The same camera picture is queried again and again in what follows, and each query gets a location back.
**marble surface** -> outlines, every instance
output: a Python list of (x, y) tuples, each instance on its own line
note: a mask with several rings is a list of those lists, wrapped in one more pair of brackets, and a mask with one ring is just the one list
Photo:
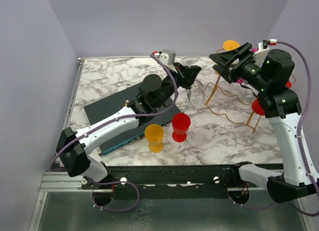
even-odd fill
[[(205, 87), (208, 82), (215, 83), (217, 75), (209, 58), (200, 58), (196, 65), (202, 67), (197, 78)], [(83, 109), (86, 105), (141, 82), (151, 73), (159, 74), (162, 78), (166, 75), (150, 57), (86, 59), (71, 115), (72, 129), (90, 125)], [(239, 84), (230, 85), (221, 81), (219, 85), (228, 94), (238, 94), (244, 102), (251, 103), (254, 100), (251, 91), (241, 88)], [(213, 85), (209, 85), (206, 89), (206, 98), (212, 88)], [(251, 128), (233, 124), (224, 116), (214, 115), (204, 105), (193, 106), (185, 90), (179, 88), (178, 91), (176, 104), (191, 118), (185, 142), (176, 143), (172, 139), (172, 127), (169, 124), (164, 127), (164, 149), (160, 153), (150, 152), (146, 139), (142, 138), (105, 156), (100, 156), (101, 151), (97, 148), (91, 156), (107, 165), (200, 165), (240, 161), (282, 163), (276, 137), (267, 119), (262, 117), (257, 131), (252, 134)], [(249, 105), (239, 103), (235, 97), (224, 96), (220, 90), (217, 90), (209, 106), (217, 113), (227, 113), (236, 122), (246, 122), (251, 112)]]

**orange cup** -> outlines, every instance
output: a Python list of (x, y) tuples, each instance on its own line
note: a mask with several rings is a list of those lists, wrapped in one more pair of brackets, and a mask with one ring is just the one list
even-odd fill
[(145, 138), (149, 143), (151, 152), (158, 153), (163, 150), (164, 129), (157, 124), (151, 124), (145, 129)]

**gray wall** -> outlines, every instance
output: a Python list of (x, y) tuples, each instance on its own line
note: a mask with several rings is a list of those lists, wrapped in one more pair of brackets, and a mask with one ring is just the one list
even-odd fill
[(81, 57), (209, 55), (227, 39), (257, 44), (288, 0), (49, 0)]
[(0, 0), (0, 230), (28, 229), (78, 60), (47, 0)]
[[(286, 8), (270, 32), (269, 38), (289, 42), (298, 47), (309, 62), (312, 76), (312, 99), (308, 116), (304, 122), (304, 131), (314, 165), (319, 170), (319, 0), (289, 0)], [(291, 52), (296, 63), (295, 75), (298, 79), (293, 89), (299, 95), (303, 105), (306, 103), (307, 75), (302, 60)], [(316, 196), (307, 199), (309, 211), (317, 211), (319, 202)]]

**cup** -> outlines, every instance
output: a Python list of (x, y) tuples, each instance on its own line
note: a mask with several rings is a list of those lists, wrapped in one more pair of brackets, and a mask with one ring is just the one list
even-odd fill
[(151, 152), (158, 153), (163, 150), (164, 129), (160, 125), (149, 125), (146, 127), (144, 134)]
[(183, 142), (187, 138), (186, 132), (189, 129), (190, 126), (190, 118), (188, 115), (184, 113), (178, 113), (173, 117), (172, 120), (172, 126), (173, 126), (173, 140), (176, 142)]

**purple cable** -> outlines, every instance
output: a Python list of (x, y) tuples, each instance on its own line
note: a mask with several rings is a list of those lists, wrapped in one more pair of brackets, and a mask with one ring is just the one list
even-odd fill
[(237, 206), (239, 206), (241, 208), (248, 209), (248, 210), (266, 210), (266, 209), (269, 209), (269, 208), (271, 208), (272, 206), (274, 206), (276, 204), (275, 202), (273, 202), (269, 206), (257, 208), (257, 207), (250, 207), (250, 206), (241, 205), (239, 203), (236, 203), (230, 196), (228, 196), (228, 198), (234, 205), (237, 205)]
[[(306, 152), (305, 152), (305, 149), (304, 149), (304, 144), (303, 144), (303, 140), (301, 138), (301, 129), (302, 129), (302, 124), (303, 124), (303, 121), (307, 115), (307, 112), (308, 112), (308, 109), (309, 109), (309, 105), (310, 105), (310, 97), (311, 97), (311, 87), (312, 87), (312, 84), (311, 84), (311, 75), (310, 75), (310, 69), (309, 69), (309, 65), (308, 65), (308, 62), (306, 61), (306, 58), (304, 57), (304, 55), (302, 54), (302, 52), (296, 48), (295, 46), (289, 44), (289, 43), (286, 43), (286, 42), (282, 42), (282, 41), (277, 41), (277, 43), (280, 43), (280, 44), (284, 44), (288, 47), (291, 47), (293, 48), (301, 57), (301, 59), (303, 60), (304, 64), (305, 64), (305, 67), (306, 67), (306, 72), (307, 72), (307, 79), (308, 79), (308, 91), (307, 91), (307, 100), (306, 100), (306, 106), (305, 106), (305, 110), (304, 112), (302, 113), (301, 117), (300, 117), (300, 120), (299, 120), (299, 123), (298, 123), (298, 127), (297, 127), (297, 136), (298, 136), (298, 144), (299, 144), (299, 147), (300, 147), (300, 152), (301, 152), (301, 156), (303, 158), (303, 162), (305, 164), (305, 167), (306, 167), (306, 171), (308, 174), (311, 173), (311, 170), (310, 170), (310, 167), (309, 167), (309, 164), (308, 164), (308, 161), (307, 161), (307, 157), (306, 157)], [(312, 182), (312, 184), (314, 185), (314, 188), (316, 190), (316, 193), (317, 193), (317, 196), (318, 196), (318, 199), (319, 199), (319, 187), (318, 187), (318, 184), (316, 183), (314, 177), (312, 175), (309, 175), (309, 178)], [(316, 217), (316, 216), (319, 216), (319, 211), (317, 211), (316, 213), (313, 213), (313, 214), (310, 214), (310, 213), (307, 213), (305, 211), (302, 211), (301, 209), (297, 208), (296, 206), (294, 206), (293, 204), (291, 204), (289, 202), (289, 204), (297, 211), (299, 211), (300, 213), (302, 213), (303, 215), (307, 215), (307, 216), (311, 216), (311, 217)]]
[[(129, 118), (129, 117), (158, 116), (158, 115), (162, 115), (162, 114), (168, 112), (170, 109), (173, 108), (173, 106), (174, 106), (174, 104), (175, 104), (175, 102), (176, 102), (176, 100), (177, 100), (177, 97), (178, 97), (178, 91), (177, 91), (176, 81), (175, 81), (173, 75), (170, 73), (170, 70), (167, 68), (167, 66), (166, 66), (164, 63), (162, 63), (162, 62), (161, 62), (157, 57), (155, 57), (155, 55), (153, 55), (153, 54), (151, 54), (150, 57), (153, 58), (155, 61), (157, 61), (157, 63), (160, 64), (160, 65), (163, 67), (164, 71), (167, 73), (167, 75), (169, 76), (169, 78), (172, 80), (173, 87), (174, 87), (174, 94), (175, 94), (173, 102), (167, 107), (167, 109), (165, 109), (164, 111), (158, 112), (158, 113), (153, 113), (153, 114), (123, 115), (123, 116), (118, 117), (118, 120), (124, 119), (124, 118)], [(108, 124), (110, 124), (110, 123), (112, 123), (112, 122), (114, 122), (114, 121), (116, 121), (116, 119), (108, 120), (108, 121), (106, 121), (105, 123), (103, 123), (103, 124), (97, 126), (96, 128), (94, 128), (94, 129), (88, 131), (87, 134), (89, 135), (89, 134), (91, 134), (91, 133), (93, 133), (93, 132), (95, 132), (95, 131), (101, 129), (102, 127), (104, 127), (104, 126), (106, 126), (106, 125), (108, 125)], [(75, 138), (74, 140), (72, 140), (72, 141), (70, 141), (68, 144), (66, 144), (59, 152), (57, 152), (56, 155), (54, 156), (54, 158), (53, 158), (53, 159), (51, 160), (51, 162), (50, 162), (50, 170), (51, 170), (51, 171), (60, 171), (61, 169), (54, 169), (54, 168), (53, 168), (53, 164), (55, 163), (56, 159), (57, 159), (68, 147), (70, 147), (72, 144), (74, 144), (75, 142), (77, 142), (77, 141), (79, 141), (80, 139), (83, 139), (83, 138), (84, 138), (84, 135), (81, 135), (81, 136)]]
[(133, 184), (133, 183), (131, 183), (131, 182), (128, 182), (128, 181), (126, 181), (126, 182), (123, 182), (123, 181), (114, 181), (114, 182), (108, 182), (108, 183), (99, 183), (99, 182), (95, 182), (95, 181), (93, 181), (93, 182), (94, 182), (95, 184), (98, 184), (98, 185), (113, 185), (113, 184), (126, 183), (126, 184), (129, 184), (129, 185), (133, 186), (133, 188), (136, 190), (136, 193), (137, 193), (136, 202), (135, 202), (131, 207), (129, 207), (129, 208), (127, 208), (127, 209), (116, 210), (116, 209), (106, 208), (105, 206), (98, 206), (98, 205), (95, 203), (94, 195), (92, 196), (92, 201), (93, 201), (93, 203), (94, 203), (94, 206), (93, 206), (93, 207), (98, 207), (98, 208), (100, 208), (100, 209), (102, 209), (102, 210), (107, 210), (107, 211), (112, 211), (112, 212), (119, 212), (119, 213), (121, 213), (121, 212), (127, 212), (127, 211), (130, 211), (130, 210), (134, 209), (134, 208), (138, 205), (138, 203), (139, 203), (139, 200), (140, 200), (139, 190), (138, 190), (138, 188), (136, 187), (136, 185)]

